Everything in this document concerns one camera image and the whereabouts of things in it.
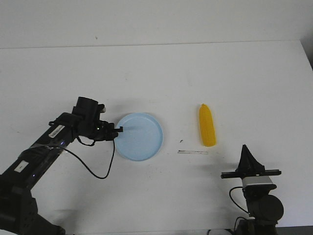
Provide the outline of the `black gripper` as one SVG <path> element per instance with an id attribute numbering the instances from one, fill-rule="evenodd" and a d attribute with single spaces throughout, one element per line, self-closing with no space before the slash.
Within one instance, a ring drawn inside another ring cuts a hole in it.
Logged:
<path id="1" fill-rule="evenodd" d="M 222 172 L 222 179 L 245 178 L 254 176 L 278 176 L 281 171 L 278 169 L 265 170 L 265 167 L 260 164 L 252 155 L 248 147 L 244 144 L 241 150 L 241 157 L 238 167 L 233 172 Z"/>
<path id="2" fill-rule="evenodd" d="M 123 126 L 114 128 L 113 123 L 102 121 L 100 114 L 104 109 L 105 105 L 96 100 L 78 97 L 71 112 L 73 138 L 86 137 L 93 141 L 113 141 L 118 137 L 118 134 L 123 132 Z"/>

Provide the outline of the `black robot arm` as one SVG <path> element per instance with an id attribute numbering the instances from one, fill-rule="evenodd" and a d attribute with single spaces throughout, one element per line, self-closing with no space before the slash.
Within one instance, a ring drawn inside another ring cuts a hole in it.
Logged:
<path id="1" fill-rule="evenodd" d="M 105 105 L 79 97 L 71 113 L 62 113 L 49 122 L 44 132 L 0 176 L 0 228 L 16 235 L 64 235 L 61 226 L 54 225 L 38 213 L 31 190 L 52 166 L 66 147 L 81 137 L 99 141 L 114 141 L 123 127 L 101 120 Z"/>
<path id="2" fill-rule="evenodd" d="M 238 167 L 233 172 L 221 173 L 222 179 L 240 178 L 246 200 L 247 209 L 239 208 L 248 214 L 249 218 L 239 216 L 235 220 L 234 235 L 276 235 L 276 225 L 283 217 L 282 202 L 270 195 L 270 191 L 277 188 L 271 176 L 281 175 L 278 169 L 266 169 L 252 155 L 244 144 Z"/>

